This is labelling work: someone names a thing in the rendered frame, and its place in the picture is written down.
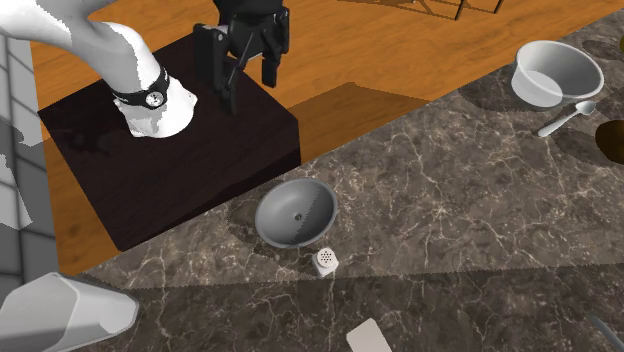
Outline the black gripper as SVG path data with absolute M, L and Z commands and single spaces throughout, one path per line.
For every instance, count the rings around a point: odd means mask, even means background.
M 235 115 L 239 69 L 237 61 L 228 57 L 228 47 L 240 58 L 252 39 L 247 58 L 263 51 L 262 83 L 275 88 L 281 57 L 290 48 L 290 10 L 283 0 L 212 1 L 219 11 L 218 25 L 226 27 L 226 34 L 202 23 L 194 25 L 196 75 L 219 96 L 224 109 Z

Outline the dark wooden robot stand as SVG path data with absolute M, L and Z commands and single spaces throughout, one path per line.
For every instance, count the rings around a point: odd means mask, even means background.
M 98 80 L 39 112 L 108 235 L 126 251 L 300 165 L 297 119 L 241 74 L 230 115 L 197 80 L 193 39 L 155 58 L 198 101 L 168 138 L 134 137 Z

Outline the grey bowl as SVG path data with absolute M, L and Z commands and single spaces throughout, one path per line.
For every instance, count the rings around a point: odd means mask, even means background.
M 338 210 L 333 189 L 314 178 L 291 179 L 272 188 L 259 203 L 255 228 L 276 248 L 300 248 L 320 239 Z

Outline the white salt shaker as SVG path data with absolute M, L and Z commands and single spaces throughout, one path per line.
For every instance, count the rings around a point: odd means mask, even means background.
M 339 265 L 335 252 L 329 247 L 322 248 L 314 254 L 312 262 L 321 278 L 333 273 Z

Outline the white bowl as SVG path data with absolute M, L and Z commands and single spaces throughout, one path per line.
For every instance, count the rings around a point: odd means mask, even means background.
M 511 87 L 538 108 L 554 108 L 598 94 L 604 86 L 599 65 L 585 52 L 558 41 L 537 40 L 518 49 Z

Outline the white flat card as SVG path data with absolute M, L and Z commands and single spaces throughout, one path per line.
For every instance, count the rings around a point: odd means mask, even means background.
M 346 334 L 352 352 L 392 352 L 377 322 L 369 318 Z

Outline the grey white cup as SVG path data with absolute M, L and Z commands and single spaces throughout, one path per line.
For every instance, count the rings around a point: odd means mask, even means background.
M 128 330 L 138 311 L 117 289 L 50 272 L 6 296 L 0 352 L 70 352 Z

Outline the white spoon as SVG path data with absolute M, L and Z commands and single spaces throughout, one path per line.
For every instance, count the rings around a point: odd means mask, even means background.
M 579 102 L 575 105 L 575 111 L 563 118 L 560 118 L 550 124 L 548 124 L 547 126 L 544 126 L 543 128 L 541 128 L 538 132 L 537 135 L 539 137 L 547 137 L 550 134 L 552 134 L 553 132 L 555 132 L 557 129 L 559 129 L 561 126 L 563 126 L 566 122 L 568 122 L 570 119 L 572 119 L 573 117 L 577 116 L 577 115 L 585 115 L 588 116 L 590 114 L 592 114 L 595 109 L 596 109 L 596 105 L 597 103 L 595 101 L 582 101 Z

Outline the brown round object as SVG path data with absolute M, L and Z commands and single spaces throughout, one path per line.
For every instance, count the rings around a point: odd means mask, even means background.
M 600 124 L 594 139 L 607 159 L 624 165 L 624 120 L 611 120 Z

